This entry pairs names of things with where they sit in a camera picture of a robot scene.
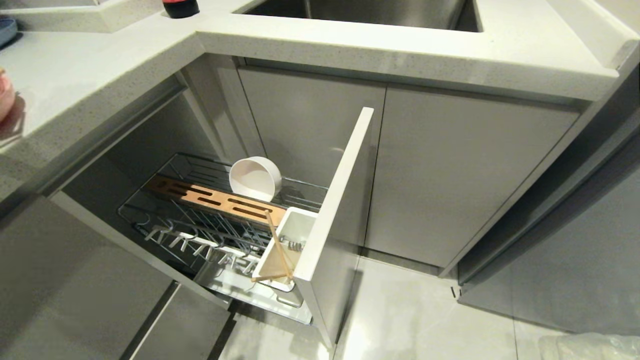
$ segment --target stainless steel sink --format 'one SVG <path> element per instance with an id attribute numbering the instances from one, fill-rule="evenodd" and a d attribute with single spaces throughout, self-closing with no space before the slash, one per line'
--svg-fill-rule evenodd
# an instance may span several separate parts
<path id="1" fill-rule="evenodd" d="M 245 14 L 478 31 L 473 0 L 266 0 Z"/>

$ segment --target plastic bag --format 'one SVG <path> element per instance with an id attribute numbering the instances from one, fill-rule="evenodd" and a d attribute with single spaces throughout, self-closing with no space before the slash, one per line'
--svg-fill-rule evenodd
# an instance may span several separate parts
<path id="1" fill-rule="evenodd" d="M 543 336 L 539 345 L 542 360 L 640 360 L 638 336 Z"/>

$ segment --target white quartz countertop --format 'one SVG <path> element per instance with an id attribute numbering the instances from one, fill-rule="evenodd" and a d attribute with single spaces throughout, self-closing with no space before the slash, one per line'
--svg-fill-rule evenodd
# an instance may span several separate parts
<path id="1" fill-rule="evenodd" d="M 618 73 L 545 0 L 477 0 L 483 32 L 233 13 L 260 0 L 199 0 L 111 34 L 24 33 L 0 51 L 26 104 L 0 143 L 0 201 L 63 151 L 204 53 L 474 84 L 595 101 Z"/>

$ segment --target pink bowl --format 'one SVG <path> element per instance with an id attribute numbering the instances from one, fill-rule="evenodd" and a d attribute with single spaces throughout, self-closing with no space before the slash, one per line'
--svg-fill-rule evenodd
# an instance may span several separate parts
<path id="1" fill-rule="evenodd" d="M 15 103 L 15 90 L 9 77 L 3 72 L 0 74 L 0 122 L 6 118 Z"/>

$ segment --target white tile floor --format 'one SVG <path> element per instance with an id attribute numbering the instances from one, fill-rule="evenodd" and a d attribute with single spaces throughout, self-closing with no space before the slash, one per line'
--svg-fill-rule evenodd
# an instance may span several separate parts
<path id="1" fill-rule="evenodd" d="M 456 282 L 362 258 L 335 353 L 315 330 L 261 311 L 236 315 L 223 360 L 540 360 L 538 338 L 561 334 L 460 305 Z"/>

